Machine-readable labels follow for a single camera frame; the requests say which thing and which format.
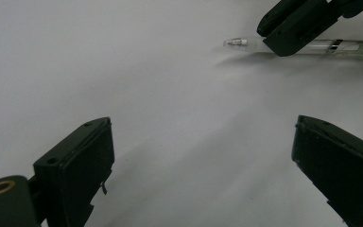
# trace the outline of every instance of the black band on pen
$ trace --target black band on pen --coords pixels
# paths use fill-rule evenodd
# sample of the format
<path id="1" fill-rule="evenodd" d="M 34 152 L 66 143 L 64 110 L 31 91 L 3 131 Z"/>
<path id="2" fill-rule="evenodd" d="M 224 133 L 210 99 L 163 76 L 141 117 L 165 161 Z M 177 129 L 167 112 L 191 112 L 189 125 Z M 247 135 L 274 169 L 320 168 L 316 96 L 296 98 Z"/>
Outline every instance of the black band on pen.
<path id="1" fill-rule="evenodd" d="M 341 42 L 343 42 L 343 40 L 335 40 L 331 44 L 331 46 L 329 46 L 329 49 L 326 51 L 326 53 L 333 54 L 337 50 L 337 48 L 341 44 Z"/>

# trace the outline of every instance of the pen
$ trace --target pen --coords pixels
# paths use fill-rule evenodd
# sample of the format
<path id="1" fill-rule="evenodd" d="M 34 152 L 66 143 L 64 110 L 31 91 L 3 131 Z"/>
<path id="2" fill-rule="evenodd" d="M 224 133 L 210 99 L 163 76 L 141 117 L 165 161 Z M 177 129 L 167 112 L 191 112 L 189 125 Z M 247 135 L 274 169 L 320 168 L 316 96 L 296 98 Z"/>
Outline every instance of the pen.
<path id="1" fill-rule="evenodd" d="M 227 40 L 223 42 L 223 45 L 231 49 L 251 53 L 273 53 L 263 43 L 263 40 L 262 37 L 242 37 Z M 363 60 L 363 41 L 314 40 L 297 54 L 326 54 Z"/>

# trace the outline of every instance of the clear plastic pen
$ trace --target clear plastic pen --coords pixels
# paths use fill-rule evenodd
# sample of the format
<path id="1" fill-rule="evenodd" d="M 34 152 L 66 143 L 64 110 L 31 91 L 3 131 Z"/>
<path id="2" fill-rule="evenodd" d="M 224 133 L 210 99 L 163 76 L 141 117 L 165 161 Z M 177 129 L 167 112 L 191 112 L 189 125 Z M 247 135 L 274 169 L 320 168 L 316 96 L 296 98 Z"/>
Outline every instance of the clear plastic pen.
<path id="1" fill-rule="evenodd" d="M 261 37 L 242 37 L 227 40 L 223 42 L 223 45 L 231 49 L 251 53 L 273 53 L 263 43 L 263 40 L 264 38 Z M 297 54 L 327 54 L 363 60 L 363 41 L 314 40 Z"/>

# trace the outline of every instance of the black object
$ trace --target black object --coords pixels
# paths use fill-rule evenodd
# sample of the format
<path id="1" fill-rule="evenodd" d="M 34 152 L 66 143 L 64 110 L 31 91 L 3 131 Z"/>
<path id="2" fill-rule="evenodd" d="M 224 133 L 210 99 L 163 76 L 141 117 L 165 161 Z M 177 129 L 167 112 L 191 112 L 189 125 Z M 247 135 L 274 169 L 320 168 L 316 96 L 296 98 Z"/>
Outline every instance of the black object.
<path id="1" fill-rule="evenodd" d="M 363 141 L 322 120 L 299 116 L 292 159 L 351 227 L 363 227 Z"/>
<path id="2" fill-rule="evenodd" d="M 282 0 L 261 20 L 257 32 L 278 56 L 297 53 L 340 16 L 355 17 L 363 0 Z"/>
<path id="3" fill-rule="evenodd" d="M 112 173 L 111 120 L 87 122 L 34 163 L 35 176 L 0 179 L 0 226 L 84 226 Z"/>

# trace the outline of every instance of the gray surface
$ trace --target gray surface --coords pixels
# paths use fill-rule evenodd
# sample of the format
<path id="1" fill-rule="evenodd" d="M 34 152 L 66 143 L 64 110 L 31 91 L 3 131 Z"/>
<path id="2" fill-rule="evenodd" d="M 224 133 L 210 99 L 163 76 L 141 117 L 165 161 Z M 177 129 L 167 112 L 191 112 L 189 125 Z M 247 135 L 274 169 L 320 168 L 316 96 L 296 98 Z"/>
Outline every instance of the gray surface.
<path id="1" fill-rule="evenodd" d="M 290 161 L 299 114 L 363 138 L 363 62 L 223 48 L 276 1 L 0 1 L 0 177 L 113 122 L 87 226 L 345 226 Z M 363 14 L 324 38 L 363 39 Z"/>

